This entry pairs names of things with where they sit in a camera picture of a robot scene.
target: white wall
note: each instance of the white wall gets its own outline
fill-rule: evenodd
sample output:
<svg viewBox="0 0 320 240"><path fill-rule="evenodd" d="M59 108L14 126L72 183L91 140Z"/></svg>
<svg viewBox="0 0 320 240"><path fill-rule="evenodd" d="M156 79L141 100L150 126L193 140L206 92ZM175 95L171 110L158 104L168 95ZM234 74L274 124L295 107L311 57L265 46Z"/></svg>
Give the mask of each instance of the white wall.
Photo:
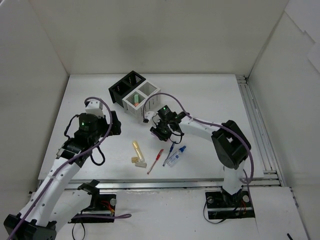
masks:
<svg viewBox="0 0 320 240"><path fill-rule="evenodd" d="M248 74L288 0L29 0L70 74Z"/></svg>
<svg viewBox="0 0 320 240"><path fill-rule="evenodd" d="M0 23L0 238L4 239L8 235L2 222L9 213L17 214L29 190L35 190L68 76L28 1L2 1Z"/></svg>
<svg viewBox="0 0 320 240"><path fill-rule="evenodd" d="M320 73L307 56L313 45L284 13L249 82L311 239L320 239Z"/></svg>

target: white table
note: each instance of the white table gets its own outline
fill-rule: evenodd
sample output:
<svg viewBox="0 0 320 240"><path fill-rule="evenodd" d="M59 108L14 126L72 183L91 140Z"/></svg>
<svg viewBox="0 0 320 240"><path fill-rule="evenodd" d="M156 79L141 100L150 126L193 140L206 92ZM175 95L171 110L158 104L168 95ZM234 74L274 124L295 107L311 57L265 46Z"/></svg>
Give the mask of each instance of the white table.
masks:
<svg viewBox="0 0 320 240"><path fill-rule="evenodd" d="M108 88L121 79L122 74L71 75L64 93L61 107L53 128L51 139L41 167L39 180L48 174L56 153L66 141L63 133L70 119L85 112L84 100L87 97L101 97L116 110L121 121L122 133L108 137L101 149L106 157L103 166L94 165L90 159L74 176L74 180L88 181L97 179L106 182L116 181L169 181L169 180L201 180L222 179L223 165L220 163L212 142L195 137L184 136L182 144L186 151L182 159L174 167L162 167L171 143L159 141L152 136L150 124L139 124L131 115L124 112L118 104L112 104ZM163 93L177 97L185 109L195 117L211 122L234 120L247 137L252 146L254 160L254 177L262 178L263 168L257 152L254 137L247 118L238 83L233 74L142 74L149 81L161 88ZM172 111L181 112L178 104L171 98L161 96L161 106L167 104ZM69 129L72 134L78 129L78 121L74 120ZM137 140L147 168L135 167L131 157L135 156L132 141ZM159 162L150 175L147 170L155 160L160 149L165 149ZM98 151L93 151L97 162L101 160ZM250 161L247 159L245 169L250 173Z"/></svg>
<svg viewBox="0 0 320 240"><path fill-rule="evenodd" d="M62 197L72 195L65 191ZM120 191L115 214L131 213L114 223L85 224L90 240L307 240L295 201L288 187L252 187L255 218L205 221L205 190ZM71 240L73 224L66 224L56 239ZM75 239L82 239L80 224Z"/></svg>

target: clear plastic bottle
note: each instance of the clear plastic bottle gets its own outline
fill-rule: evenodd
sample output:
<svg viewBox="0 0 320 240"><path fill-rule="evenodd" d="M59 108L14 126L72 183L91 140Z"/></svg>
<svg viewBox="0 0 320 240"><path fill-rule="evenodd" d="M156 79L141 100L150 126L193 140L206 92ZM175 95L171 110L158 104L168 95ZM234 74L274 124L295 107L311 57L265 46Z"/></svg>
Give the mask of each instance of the clear plastic bottle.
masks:
<svg viewBox="0 0 320 240"><path fill-rule="evenodd" d="M176 151L174 154L172 154L171 157L169 157L166 163L170 167L173 167L180 160L180 155L184 152L185 149L186 149L186 146L179 148L178 151Z"/></svg>

